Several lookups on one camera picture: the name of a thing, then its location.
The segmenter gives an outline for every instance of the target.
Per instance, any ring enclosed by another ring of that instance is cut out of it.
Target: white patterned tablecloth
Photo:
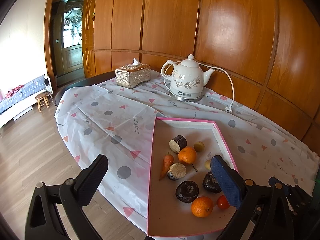
[[[99,191],[127,219],[147,230],[148,176],[155,117],[212,120],[219,126],[240,175],[268,185],[277,177],[312,193],[319,157],[287,131],[240,103],[204,88],[197,103],[171,98],[161,75],[134,89],[115,79],[67,90],[55,118],[59,133],[82,169],[103,154],[109,169]],[[219,233],[190,239],[215,239]]]

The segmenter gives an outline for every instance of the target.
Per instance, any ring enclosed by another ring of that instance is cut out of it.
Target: tissue box
[[[150,65],[148,64],[129,64],[117,68],[115,72],[117,84],[126,88],[134,88],[150,80]]]

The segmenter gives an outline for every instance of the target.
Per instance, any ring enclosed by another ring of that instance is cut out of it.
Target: tomato
[[[217,206],[220,209],[227,209],[230,207],[230,204],[225,195],[222,195],[217,199]]]

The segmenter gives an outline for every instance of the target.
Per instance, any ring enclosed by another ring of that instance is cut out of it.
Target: red cloth
[[[5,94],[5,98],[12,97],[12,96],[13,96],[16,92],[18,92],[19,89],[22,88],[22,87],[23,87],[23,85],[19,85],[19,86],[17,86],[16,88],[8,91],[8,92]]]

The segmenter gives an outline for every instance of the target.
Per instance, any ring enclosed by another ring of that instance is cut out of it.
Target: wooden stool
[[[48,101],[47,95],[48,95],[48,92],[42,92],[39,95],[36,95],[36,100],[38,101],[39,113],[41,112],[41,99],[44,100],[47,108],[49,108],[49,101]]]

